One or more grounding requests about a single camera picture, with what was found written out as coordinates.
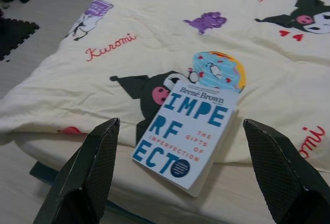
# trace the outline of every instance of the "purple character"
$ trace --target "purple character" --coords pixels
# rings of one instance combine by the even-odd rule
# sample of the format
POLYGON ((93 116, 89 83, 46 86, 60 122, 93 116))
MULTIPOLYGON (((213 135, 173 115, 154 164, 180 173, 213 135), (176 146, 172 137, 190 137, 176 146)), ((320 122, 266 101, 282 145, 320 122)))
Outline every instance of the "purple character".
POLYGON ((184 20, 184 22, 198 29, 200 35, 204 34, 206 29, 220 28, 226 21, 227 19, 221 17, 219 12, 204 13, 200 18, 193 21, 184 20))
POLYGON ((101 20, 112 7, 113 4, 106 1, 93 0, 88 9, 74 23, 65 37, 71 35, 72 37, 75 37, 74 41, 79 41, 96 27, 97 22, 101 20))

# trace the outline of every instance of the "gray floor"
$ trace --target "gray floor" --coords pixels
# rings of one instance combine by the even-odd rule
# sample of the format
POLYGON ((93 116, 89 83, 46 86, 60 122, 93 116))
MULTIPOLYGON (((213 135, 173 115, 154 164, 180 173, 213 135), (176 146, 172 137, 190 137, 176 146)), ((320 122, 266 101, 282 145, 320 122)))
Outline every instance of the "gray floor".
MULTIPOLYGON (((23 79, 50 54, 92 0, 15 1, 7 18, 35 22, 40 29, 0 61, 0 98, 23 79)), ((36 161, 15 144, 0 147, 0 218, 1 223, 32 223, 49 186, 28 173, 36 161)), ((102 223, 133 223, 123 217, 105 213, 102 223)))

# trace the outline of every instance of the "book cover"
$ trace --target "book cover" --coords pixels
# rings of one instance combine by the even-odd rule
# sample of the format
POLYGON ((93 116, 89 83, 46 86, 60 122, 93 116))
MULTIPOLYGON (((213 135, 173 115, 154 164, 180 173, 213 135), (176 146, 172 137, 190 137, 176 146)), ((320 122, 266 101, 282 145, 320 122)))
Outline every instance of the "book cover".
POLYGON ((178 81, 132 159, 189 193, 219 145, 237 99, 234 91, 178 81))

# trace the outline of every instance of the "black foam mat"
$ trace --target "black foam mat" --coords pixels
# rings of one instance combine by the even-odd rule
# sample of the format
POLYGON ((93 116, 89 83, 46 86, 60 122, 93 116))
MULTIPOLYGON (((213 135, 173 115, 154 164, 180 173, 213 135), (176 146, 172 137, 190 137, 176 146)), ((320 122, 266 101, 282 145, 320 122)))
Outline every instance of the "black foam mat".
POLYGON ((0 23, 0 61, 29 38, 39 26, 15 19, 2 19, 0 23))

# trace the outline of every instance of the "mattress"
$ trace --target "mattress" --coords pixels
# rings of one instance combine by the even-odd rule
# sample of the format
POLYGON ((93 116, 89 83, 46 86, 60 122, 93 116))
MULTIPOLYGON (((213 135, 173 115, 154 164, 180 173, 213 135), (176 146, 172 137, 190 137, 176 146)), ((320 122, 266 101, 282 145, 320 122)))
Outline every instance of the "mattress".
MULTIPOLYGON (((15 135, 16 144, 39 162, 59 170, 79 148, 79 138, 31 132, 15 135)), ((118 145, 108 199, 155 223, 274 223, 253 168, 215 164, 198 198, 134 163, 133 148, 118 145)))

